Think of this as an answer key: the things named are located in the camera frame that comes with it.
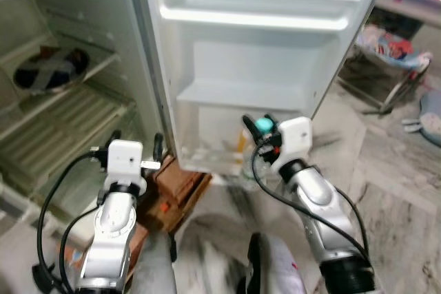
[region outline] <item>black cable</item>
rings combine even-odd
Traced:
[[[64,251],[65,251],[65,247],[66,247],[66,242],[68,241],[68,236],[69,236],[69,232],[72,229],[72,227],[74,227],[74,225],[84,216],[89,215],[90,213],[93,213],[94,211],[96,211],[99,208],[99,206],[90,209],[89,211],[86,211],[85,213],[82,213],[80,216],[76,217],[73,219],[73,221],[71,221],[71,223],[69,224],[69,226],[66,228],[66,230],[64,231],[63,237],[61,238],[61,243],[60,243],[60,254],[59,254],[59,264],[60,264],[60,275],[61,275],[61,281],[63,282],[64,286],[66,287],[66,289],[68,290],[69,294],[74,294],[74,290],[72,289],[72,287],[69,284],[69,279],[68,279],[68,275],[66,274],[66,269],[64,267]]]
[[[358,224],[360,226],[360,232],[363,240],[363,247],[365,248],[366,254],[369,256],[369,243],[367,242],[366,228],[363,219],[361,218],[360,212],[358,211],[357,206],[352,202],[351,198],[345,192],[343,192],[341,189],[337,187],[336,190],[350,204],[353,212],[355,213]]]
[[[310,212],[308,209],[300,206],[299,204],[296,204],[295,202],[289,201],[288,199],[285,199],[284,197],[279,196],[277,193],[274,193],[272,190],[268,189],[262,183],[262,180],[260,180],[260,178],[258,177],[258,174],[257,174],[255,161],[256,161],[256,157],[258,155],[258,150],[266,144],[267,143],[264,140],[261,141],[260,143],[258,143],[256,148],[253,150],[253,154],[251,156],[251,165],[252,165],[253,176],[254,176],[254,179],[256,180],[256,182],[258,183],[258,185],[260,186],[260,188],[266,194],[270,195],[271,197],[275,198],[276,200],[290,206],[291,208],[294,208],[295,210],[305,214],[306,216],[309,216],[310,218],[317,220],[317,221],[323,223],[324,225],[326,225],[327,227],[333,229],[335,232],[337,232],[342,237],[344,237],[346,240],[348,240],[351,244],[353,244],[357,248],[357,250],[359,250],[361,256],[366,260],[366,262],[369,264],[369,266],[371,266],[372,264],[369,259],[369,256],[366,254],[366,251],[353,237],[351,237],[349,234],[347,234],[343,230],[336,227],[334,224],[332,224],[332,223],[328,222],[327,220],[325,220],[324,218],[320,217],[319,215],[316,215],[315,213]]]
[[[42,237],[43,237],[43,225],[44,225],[44,215],[46,211],[48,210],[50,201],[52,197],[54,196],[55,192],[57,191],[58,187],[60,186],[61,182],[64,180],[64,178],[67,176],[71,168],[78,163],[81,160],[84,160],[85,158],[92,157],[93,153],[89,152],[86,154],[83,154],[79,156],[78,158],[74,159],[63,171],[63,173],[60,175],[58,180],[55,182],[54,186],[51,188],[48,196],[46,197],[43,206],[41,207],[40,211],[40,217],[39,217],[39,223],[37,225],[37,255],[39,258],[39,264],[41,265],[41,268],[43,269],[43,272],[45,276],[51,281],[51,284],[61,293],[66,294],[65,289],[60,285],[58,279],[51,274],[49,271],[48,265],[46,264],[43,256],[43,245],[42,245]]]

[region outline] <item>gray floor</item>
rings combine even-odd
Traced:
[[[402,130],[417,101],[383,118],[362,115],[368,108],[333,85],[314,119],[311,162],[358,205],[383,291],[441,293],[441,149]],[[326,293],[298,216],[226,178],[216,178],[178,232],[178,292],[235,293],[254,231],[279,235],[308,293]]]

